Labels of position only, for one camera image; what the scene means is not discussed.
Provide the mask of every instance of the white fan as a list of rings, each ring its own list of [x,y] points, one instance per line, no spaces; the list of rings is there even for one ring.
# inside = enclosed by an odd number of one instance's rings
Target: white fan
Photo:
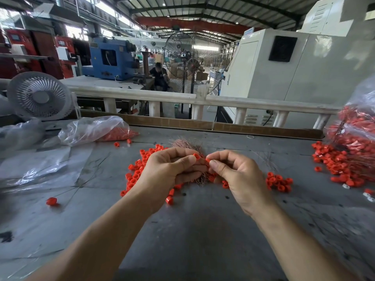
[[[7,88],[7,97],[17,115],[24,119],[59,120],[73,108],[80,118],[77,97],[55,77],[41,72],[15,76]]]

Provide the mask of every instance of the plastic bag of red caps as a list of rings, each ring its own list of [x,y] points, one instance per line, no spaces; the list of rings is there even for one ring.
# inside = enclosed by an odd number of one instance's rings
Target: plastic bag of red caps
[[[375,182],[375,75],[360,83],[326,136],[348,175]]]
[[[138,135],[119,116],[83,117],[61,129],[59,138],[65,145],[76,146],[93,141],[121,141]]]

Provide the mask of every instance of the metal ceiling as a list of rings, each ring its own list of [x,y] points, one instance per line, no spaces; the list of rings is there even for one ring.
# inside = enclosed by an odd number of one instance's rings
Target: metal ceiling
[[[126,6],[137,18],[170,17],[184,20],[241,24],[247,27],[297,29],[317,0],[114,0]],[[374,7],[375,0],[370,0]],[[149,28],[160,32],[169,28]],[[239,39],[240,35],[200,32],[203,38],[223,44]]]

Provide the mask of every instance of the blue machine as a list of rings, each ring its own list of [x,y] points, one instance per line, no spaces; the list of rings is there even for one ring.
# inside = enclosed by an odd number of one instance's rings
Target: blue machine
[[[82,66],[82,74],[100,79],[123,81],[134,76],[139,60],[134,60],[134,44],[128,40],[95,37],[90,43],[91,66]]]

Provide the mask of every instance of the black shirt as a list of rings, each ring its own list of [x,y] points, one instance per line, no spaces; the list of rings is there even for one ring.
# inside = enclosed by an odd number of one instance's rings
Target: black shirt
[[[166,74],[166,70],[164,68],[162,68],[162,70],[160,72],[157,72],[156,71],[156,68],[153,67],[151,70],[150,70],[150,74],[155,77],[155,79],[160,79],[160,78],[163,78],[163,74]]]

